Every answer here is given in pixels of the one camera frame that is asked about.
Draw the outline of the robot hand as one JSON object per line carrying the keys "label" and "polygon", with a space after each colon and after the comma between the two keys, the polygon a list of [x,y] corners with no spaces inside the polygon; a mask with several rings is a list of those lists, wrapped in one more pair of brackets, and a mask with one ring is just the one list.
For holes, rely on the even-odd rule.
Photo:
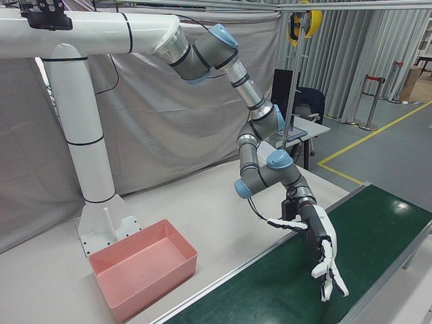
{"label": "robot hand", "polygon": [[307,204],[300,208],[298,221],[268,219],[273,227],[289,229],[295,232],[306,232],[313,239],[313,247],[318,252],[317,265],[312,269],[311,276],[321,280],[321,300],[327,302],[336,289],[342,296],[349,291],[336,265],[338,251],[337,234],[325,211],[319,205]]}

